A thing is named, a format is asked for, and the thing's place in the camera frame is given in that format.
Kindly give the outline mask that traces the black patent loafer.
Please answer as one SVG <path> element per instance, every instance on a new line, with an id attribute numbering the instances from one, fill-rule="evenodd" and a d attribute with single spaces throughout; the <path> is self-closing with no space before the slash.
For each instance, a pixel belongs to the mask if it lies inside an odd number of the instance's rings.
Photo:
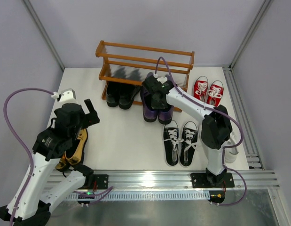
<path id="1" fill-rule="evenodd" d="M 141 86 L 123 83 L 119 90 L 119 107 L 123 110 L 129 109 Z"/>
<path id="2" fill-rule="evenodd" d="M 109 82 L 106 88 L 106 102 L 109 107 L 116 107 L 119 104 L 120 88 L 122 84 L 118 82 Z"/>

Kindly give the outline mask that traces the gold loafer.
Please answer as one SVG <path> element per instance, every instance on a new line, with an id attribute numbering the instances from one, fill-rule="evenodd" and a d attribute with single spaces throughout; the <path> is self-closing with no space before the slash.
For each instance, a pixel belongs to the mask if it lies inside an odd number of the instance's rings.
<path id="1" fill-rule="evenodd" d="M 88 131 L 87 129 L 82 129 L 77 139 L 72 143 L 72 147 L 68 149 L 66 153 L 66 158 L 73 159 L 76 164 L 83 163 L 84 161 L 84 149 L 88 140 Z"/>
<path id="2" fill-rule="evenodd" d="M 55 166 L 55 169 L 59 172 L 67 171 L 70 166 L 74 166 L 76 162 L 73 159 L 66 158 L 66 153 L 63 154 L 58 164 Z"/>

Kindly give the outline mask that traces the red canvas sneaker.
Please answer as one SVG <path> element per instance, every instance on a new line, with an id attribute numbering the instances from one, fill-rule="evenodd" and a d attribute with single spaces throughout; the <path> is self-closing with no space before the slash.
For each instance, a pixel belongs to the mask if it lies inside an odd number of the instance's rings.
<path id="1" fill-rule="evenodd" d="M 195 84 L 193 94 L 194 97 L 202 102 L 205 102 L 208 91 L 208 79 L 206 76 L 200 76 Z"/>
<path id="2" fill-rule="evenodd" d="M 209 105 L 217 107 L 223 97 L 224 86 L 220 80 L 214 81 L 207 91 L 207 101 Z"/>

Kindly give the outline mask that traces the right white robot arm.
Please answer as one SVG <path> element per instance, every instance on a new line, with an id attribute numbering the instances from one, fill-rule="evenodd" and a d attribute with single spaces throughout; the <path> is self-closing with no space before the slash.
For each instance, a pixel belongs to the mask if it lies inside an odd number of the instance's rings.
<path id="1" fill-rule="evenodd" d="M 231 148 L 228 141 L 233 131 L 232 119 L 228 116 L 226 107 L 213 107 L 200 102 L 178 87 L 172 78 L 165 78 L 165 82 L 161 83 L 153 73 L 149 73 L 142 82 L 142 87 L 149 92 L 151 108 L 164 110 L 168 106 L 176 106 L 201 122 L 200 138 L 208 151 L 206 181 L 211 186 L 220 185 L 227 173 L 225 149 Z"/>

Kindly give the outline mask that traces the orange wooden shoe shelf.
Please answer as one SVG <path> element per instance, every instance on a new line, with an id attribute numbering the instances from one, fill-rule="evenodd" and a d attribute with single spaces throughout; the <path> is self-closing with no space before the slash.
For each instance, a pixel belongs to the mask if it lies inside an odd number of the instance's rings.
<path id="1" fill-rule="evenodd" d="M 189 74 L 194 66 L 195 52 L 120 44 L 101 40 L 95 51 L 103 59 L 99 80 L 105 81 L 101 98 L 106 99 L 109 82 L 140 86 L 148 73 L 155 71 L 159 76 L 167 75 L 168 69 L 160 56 L 167 60 L 175 83 L 188 90 Z"/>

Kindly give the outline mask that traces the left black controller box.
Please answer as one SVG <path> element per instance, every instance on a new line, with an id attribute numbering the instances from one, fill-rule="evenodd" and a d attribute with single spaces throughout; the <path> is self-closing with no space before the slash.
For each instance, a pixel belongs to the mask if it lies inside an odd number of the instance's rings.
<path id="1" fill-rule="evenodd" d="M 89 204 L 90 201 L 81 201 L 80 199 L 84 200 L 84 199 L 94 199 L 95 198 L 95 194 L 94 193 L 90 193 L 90 192 L 87 192 L 87 193 L 83 193 L 83 192 L 76 192 L 78 194 L 78 203 L 80 205 L 84 205 L 84 204 Z"/>

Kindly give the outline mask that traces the black controller box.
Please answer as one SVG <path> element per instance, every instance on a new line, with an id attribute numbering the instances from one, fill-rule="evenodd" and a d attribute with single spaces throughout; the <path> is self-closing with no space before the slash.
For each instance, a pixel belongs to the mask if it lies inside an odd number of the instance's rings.
<path id="1" fill-rule="evenodd" d="M 94 199 L 95 198 L 95 194 L 94 193 L 90 193 L 90 192 L 87 192 L 87 193 L 83 193 L 83 192 L 76 192 L 78 194 L 78 203 L 80 205 L 84 205 L 84 204 L 89 204 L 90 201 L 81 201 L 80 199 L 84 200 L 84 199 Z"/>
<path id="2" fill-rule="evenodd" d="M 225 200 L 224 191 L 210 191 L 209 202 L 221 204 Z"/>

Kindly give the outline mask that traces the right black controller box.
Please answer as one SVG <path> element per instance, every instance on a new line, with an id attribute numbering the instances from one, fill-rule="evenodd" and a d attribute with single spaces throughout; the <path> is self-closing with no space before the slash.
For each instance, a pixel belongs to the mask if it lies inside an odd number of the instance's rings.
<path id="1" fill-rule="evenodd" d="M 210 191 L 209 202 L 221 204 L 225 200 L 224 191 Z"/>

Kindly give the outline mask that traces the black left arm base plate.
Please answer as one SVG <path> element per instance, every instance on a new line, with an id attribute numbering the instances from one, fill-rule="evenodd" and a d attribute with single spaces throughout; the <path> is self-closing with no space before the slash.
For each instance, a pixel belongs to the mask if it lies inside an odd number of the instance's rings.
<path id="1" fill-rule="evenodd" d="M 101 190 L 107 189 L 109 182 L 108 174 L 93 174 L 86 177 L 83 186 L 79 189 Z"/>

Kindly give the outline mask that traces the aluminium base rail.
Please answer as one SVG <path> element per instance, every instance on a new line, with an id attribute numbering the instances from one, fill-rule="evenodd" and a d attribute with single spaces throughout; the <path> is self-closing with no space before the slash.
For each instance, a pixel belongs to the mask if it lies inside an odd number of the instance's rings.
<path id="1" fill-rule="evenodd" d="M 197 182 L 191 177 L 193 171 L 150 171 L 150 170 L 96 170 L 94 174 L 108 175 L 107 187 L 116 191 L 180 191 L 194 190 Z M 246 170 L 231 172 L 235 186 L 243 190 L 245 181 L 249 190 L 279 189 L 280 183 L 272 170 Z"/>

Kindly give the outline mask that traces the left aluminium corner post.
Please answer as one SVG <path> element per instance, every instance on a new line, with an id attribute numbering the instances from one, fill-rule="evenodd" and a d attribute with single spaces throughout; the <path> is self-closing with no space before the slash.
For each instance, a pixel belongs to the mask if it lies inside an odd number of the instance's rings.
<path id="1" fill-rule="evenodd" d="M 30 0 L 21 0 L 23 6 L 25 7 L 25 9 L 27 10 L 29 16 L 31 17 L 32 21 L 34 22 L 34 24 L 36 25 L 42 39 L 44 40 L 46 46 L 48 47 L 49 51 L 51 52 L 53 58 L 55 59 L 56 63 L 59 65 L 60 69 L 62 71 L 65 70 L 65 65 L 62 62 L 54 44 L 52 43 L 44 25 L 42 24 L 36 10 L 34 9 L 32 3 Z"/>

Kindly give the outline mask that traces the aluminium corner post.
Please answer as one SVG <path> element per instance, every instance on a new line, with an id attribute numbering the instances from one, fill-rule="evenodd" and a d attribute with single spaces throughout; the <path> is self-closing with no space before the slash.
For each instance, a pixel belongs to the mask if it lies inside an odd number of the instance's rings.
<path id="1" fill-rule="evenodd" d="M 268 12 L 270 6 L 272 5 L 274 1 L 273 0 L 264 0 L 262 2 L 262 5 L 260 6 L 258 12 L 256 13 L 250 27 L 248 28 L 241 44 L 239 45 L 230 65 L 229 68 L 232 71 L 234 67 L 236 66 L 237 62 L 239 61 L 241 55 L 245 51 L 246 47 L 250 43 L 251 39 L 253 38 L 254 34 L 256 33 L 259 25 L 261 24 L 264 16 Z"/>
<path id="2" fill-rule="evenodd" d="M 60 69 L 62 71 L 65 70 L 65 65 L 62 62 L 54 44 L 52 43 L 44 25 L 42 24 L 36 10 L 34 9 L 32 3 L 30 0 L 21 0 L 23 6 L 25 7 L 25 9 L 27 10 L 29 16 L 31 17 L 32 21 L 34 22 L 34 24 L 36 25 L 42 39 L 44 40 L 46 46 L 48 47 L 49 51 L 51 52 L 53 58 L 55 59 L 56 63 L 59 65 Z"/>

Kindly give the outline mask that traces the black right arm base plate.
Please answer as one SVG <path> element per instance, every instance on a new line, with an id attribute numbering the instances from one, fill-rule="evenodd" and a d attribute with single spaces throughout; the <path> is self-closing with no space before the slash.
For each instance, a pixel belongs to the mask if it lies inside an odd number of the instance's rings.
<path id="1" fill-rule="evenodd" d="M 191 173 L 190 177 L 193 188 L 235 187 L 233 176 L 228 172 L 217 176 L 210 173 Z"/>

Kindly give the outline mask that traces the right side aluminium rail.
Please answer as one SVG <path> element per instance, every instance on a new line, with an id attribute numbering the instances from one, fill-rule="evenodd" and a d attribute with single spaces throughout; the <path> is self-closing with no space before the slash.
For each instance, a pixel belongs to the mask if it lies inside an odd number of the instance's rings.
<path id="1" fill-rule="evenodd" d="M 254 138 L 254 133 L 246 114 L 245 106 L 243 104 L 237 82 L 234 78 L 233 71 L 228 65 L 225 65 L 222 69 L 229 89 L 236 119 L 239 121 L 244 131 L 243 145 L 245 149 L 245 155 L 249 163 L 249 168 L 251 170 L 264 170 L 264 166 L 259 154 L 259 147 Z"/>

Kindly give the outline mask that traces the right aluminium corner post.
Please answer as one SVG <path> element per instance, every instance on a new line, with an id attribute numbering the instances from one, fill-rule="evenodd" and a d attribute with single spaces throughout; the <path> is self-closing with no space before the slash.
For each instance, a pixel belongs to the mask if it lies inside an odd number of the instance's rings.
<path id="1" fill-rule="evenodd" d="M 270 6 L 272 5 L 274 1 L 273 0 L 264 0 L 262 2 L 262 5 L 260 6 L 258 12 L 256 13 L 250 27 L 248 28 L 241 44 L 239 45 L 230 65 L 229 68 L 232 71 L 234 67 L 236 66 L 237 62 L 239 61 L 241 55 L 245 51 L 246 47 L 250 43 L 251 39 L 253 38 L 254 34 L 256 33 L 259 25 L 261 24 L 264 16 L 268 12 Z"/>

